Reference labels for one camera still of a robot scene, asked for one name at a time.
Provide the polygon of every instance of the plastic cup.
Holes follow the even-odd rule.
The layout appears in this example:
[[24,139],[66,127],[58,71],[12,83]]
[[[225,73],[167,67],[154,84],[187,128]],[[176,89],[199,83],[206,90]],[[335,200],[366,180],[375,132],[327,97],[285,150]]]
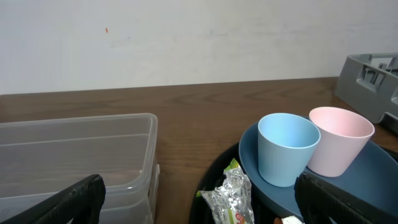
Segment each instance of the plastic cup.
[[374,133],[370,121],[341,108],[315,108],[310,112],[310,120],[322,138],[308,168],[325,177],[343,174]]
[[263,117],[258,124],[259,173],[277,187],[294,185],[320,140],[309,120],[287,113]]

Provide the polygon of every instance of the cup rim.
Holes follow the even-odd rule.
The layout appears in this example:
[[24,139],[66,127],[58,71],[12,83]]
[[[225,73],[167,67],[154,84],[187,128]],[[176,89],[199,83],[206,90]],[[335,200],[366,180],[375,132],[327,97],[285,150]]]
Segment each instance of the cup rim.
[[[262,131],[261,131],[261,129],[260,129],[260,123],[261,123],[261,121],[262,121],[264,118],[266,118],[266,117],[268,117],[268,116],[272,116],[272,115],[277,115],[277,114],[285,114],[285,115],[293,116],[293,117],[296,117],[296,118],[299,118],[299,119],[304,119],[305,121],[309,122],[309,123],[310,123],[311,125],[313,125],[313,126],[315,127],[315,129],[318,131],[318,140],[317,140],[315,143],[313,143],[313,144],[311,144],[311,145],[309,145],[309,146],[304,146],[304,147],[291,147],[291,146],[285,146],[285,145],[277,144],[277,143],[274,142],[274,141],[271,141],[269,138],[265,137],[265,135],[262,133]],[[304,118],[304,117],[302,117],[302,116],[300,116],[300,115],[296,115],[296,114],[290,114],[290,113],[271,113],[271,114],[267,114],[267,115],[263,116],[263,117],[260,119],[260,121],[257,123],[257,130],[259,131],[259,133],[261,134],[261,136],[262,136],[263,138],[265,138],[266,140],[268,140],[269,142],[272,142],[273,144],[278,145],[278,146],[285,147],[285,148],[287,148],[287,149],[307,149],[307,148],[310,148],[310,147],[313,147],[313,146],[317,145],[318,142],[321,140],[321,132],[319,131],[318,126],[316,126],[312,121],[310,121],[310,120],[307,119],[307,118]]]
[[[342,134],[336,134],[336,133],[332,133],[332,132],[330,132],[330,131],[327,131],[327,130],[325,130],[324,128],[322,128],[322,127],[316,125],[315,122],[313,122],[312,119],[311,119],[311,113],[312,113],[313,111],[315,111],[315,110],[317,110],[317,109],[321,109],[321,108],[331,108],[331,109],[334,109],[334,110],[342,110],[342,111],[351,113],[351,114],[353,114],[354,116],[359,117],[361,120],[367,122],[367,123],[372,127],[372,133],[371,133],[371,134],[368,134],[368,135],[365,135],[365,136],[345,136],[345,135],[342,135]],[[362,115],[360,115],[360,114],[357,114],[357,113],[355,113],[355,112],[352,112],[352,111],[350,111],[350,110],[346,110],[346,109],[338,108],[338,107],[334,107],[334,106],[320,106],[320,107],[314,108],[314,109],[312,109],[312,110],[310,111],[309,118],[310,118],[311,122],[313,122],[314,125],[317,126],[319,129],[322,129],[323,131],[325,131],[325,132],[327,132],[327,133],[330,133],[330,134],[333,134],[333,135],[339,136],[339,137],[352,138],[352,139],[361,139],[361,138],[368,138],[368,137],[371,137],[371,136],[374,134],[374,132],[375,132],[375,128],[374,128],[374,125],[372,124],[372,122],[370,122],[370,121],[369,121],[368,119],[366,119],[364,116],[362,116]]]

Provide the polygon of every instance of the wooden table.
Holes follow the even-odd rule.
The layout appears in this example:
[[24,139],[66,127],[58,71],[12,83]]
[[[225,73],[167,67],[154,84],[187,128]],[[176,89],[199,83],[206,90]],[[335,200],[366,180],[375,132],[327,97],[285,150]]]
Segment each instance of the wooden table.
[[[318,106],[352,110],[333,95],[336,78],[162,86],[0,96],[0,122],[153,113],[159,119],[156,223],[186,224],[208,166],[269,113],[308,115]],[[372,140],[398,151],[376,126]]]

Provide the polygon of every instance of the gray dish rack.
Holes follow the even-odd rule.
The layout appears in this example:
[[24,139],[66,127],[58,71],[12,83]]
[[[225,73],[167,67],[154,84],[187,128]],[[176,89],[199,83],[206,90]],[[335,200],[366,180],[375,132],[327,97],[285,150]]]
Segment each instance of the gray dish rack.
[[372,123],[398,133],[398,53],[349,55],[335,95]]

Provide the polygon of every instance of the blue cup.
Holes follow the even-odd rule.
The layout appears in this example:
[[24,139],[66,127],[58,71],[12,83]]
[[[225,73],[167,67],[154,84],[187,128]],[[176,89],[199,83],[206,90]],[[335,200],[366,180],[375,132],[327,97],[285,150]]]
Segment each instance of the blue cup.
[[274,113],[258,124],[259,172],[277,187],[294,185],[308,164],[321,134],[309,120],[287,113]]

